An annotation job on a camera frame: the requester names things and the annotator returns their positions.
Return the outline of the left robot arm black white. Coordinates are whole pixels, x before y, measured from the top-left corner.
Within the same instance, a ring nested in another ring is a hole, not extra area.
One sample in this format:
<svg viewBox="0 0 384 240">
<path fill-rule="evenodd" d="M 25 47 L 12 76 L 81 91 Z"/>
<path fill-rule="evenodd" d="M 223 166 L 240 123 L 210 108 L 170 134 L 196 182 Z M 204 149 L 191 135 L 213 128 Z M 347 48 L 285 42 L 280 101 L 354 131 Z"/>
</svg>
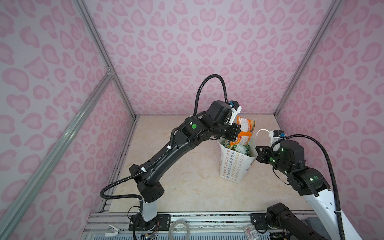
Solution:
<svg viewBox="0 0 384 240">
<path fill-rule="evenodd" d="M 130 167 L 130 173 L 136 174 L 134 180 L 142 196 L 139 219 L 148 223 L 157 217 L 157 201 L 165 192 L 160 179 L 182 156 L 211 139 L 236 140 L 241 126 L 235 123 L 235 118 L 241 109 L 236 101 L 214 101 L 207 111 L 186 118 L 173 129 L 169 142 L 151 159 Z"/>
</svg>

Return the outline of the white paper bag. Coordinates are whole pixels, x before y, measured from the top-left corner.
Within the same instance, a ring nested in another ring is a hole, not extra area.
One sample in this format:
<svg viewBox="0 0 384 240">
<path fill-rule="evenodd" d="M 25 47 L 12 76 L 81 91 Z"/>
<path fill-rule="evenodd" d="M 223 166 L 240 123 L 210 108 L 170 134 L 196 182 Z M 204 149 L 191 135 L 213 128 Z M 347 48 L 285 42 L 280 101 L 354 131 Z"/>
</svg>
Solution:
<svg viewBox="0 0 384 240">
<path fill-rule="evenodd" d="M 260 137 L 265 138 L 264 146 L 270 144 L 273 131 L 267 129 L 258 130 L 252 135 L 247 145 L 241 145 L 237 151 L 229 147 L 229 141 L 221 138 L 218 140 L 220 153 L 220 177 L 234 183 L 240 183 L 256 160 L 258 153 L 256 145 L 261 143 Z"/>
</svg>

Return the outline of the green snack packet back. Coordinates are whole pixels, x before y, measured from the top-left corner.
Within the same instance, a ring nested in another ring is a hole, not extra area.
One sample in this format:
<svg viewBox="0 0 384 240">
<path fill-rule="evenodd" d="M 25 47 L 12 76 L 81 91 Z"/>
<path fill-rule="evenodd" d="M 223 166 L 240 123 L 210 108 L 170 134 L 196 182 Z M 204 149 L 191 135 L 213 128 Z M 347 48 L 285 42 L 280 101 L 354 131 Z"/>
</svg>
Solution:
<svg viewBox="0 0 384 240">
<path fill-rule="evenodd" d="M 222 145 L 232 151 L 238 152 L 240 154 L 246 155 L 246 156 L 251 156 L 250 155 L 250 146 L 249 145 L 241 145 L 241 144 L 234 144 L 230 145 L 230 141 L 224 141 Z"/>
</svg>

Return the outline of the orange snack packet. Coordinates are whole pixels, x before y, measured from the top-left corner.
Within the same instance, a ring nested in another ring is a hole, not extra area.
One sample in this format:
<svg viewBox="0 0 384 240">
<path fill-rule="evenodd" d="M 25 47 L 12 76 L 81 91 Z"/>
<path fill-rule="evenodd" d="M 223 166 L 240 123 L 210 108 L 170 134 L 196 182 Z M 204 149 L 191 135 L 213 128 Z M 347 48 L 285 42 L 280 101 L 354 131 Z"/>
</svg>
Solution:
<svg viewBox="0 0 384 240">
<path fill-rule="evenodd" d="M 234 145 L 247 145 L 251 140 L 253 131 L 255 129 L 256 121 L 249 120 L 242 117 L 237 117 L 236 123 L 241 126 L 241 132 L 234 142 L 230 142 L 230 146 Z"/>
</svg>

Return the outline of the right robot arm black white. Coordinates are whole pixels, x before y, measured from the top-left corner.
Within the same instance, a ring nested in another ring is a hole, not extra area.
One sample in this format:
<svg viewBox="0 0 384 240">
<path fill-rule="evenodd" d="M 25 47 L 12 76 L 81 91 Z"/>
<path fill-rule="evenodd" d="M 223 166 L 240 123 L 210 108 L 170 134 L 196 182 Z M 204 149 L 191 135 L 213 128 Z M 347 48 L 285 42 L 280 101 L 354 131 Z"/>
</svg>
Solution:
<svg viewBox="0 0 384 240">
<path fill-rule="evenodd" d="M 361 236 L 341 208 L 333 173 L 329 184 L 322 173 L 306 165 L 305 149 L 298 142 L 279 139 L 269 146 L 257 146 L 257 161 L 269 164 L 287 177 L 288 184 L 313 208 L 332 240 L 360 240 Z M 267 224 L 287 230 L 299 240 L 321 240 L 321 236 L 299 220 L 287 206 L 267 209 Z"/>
</svg>

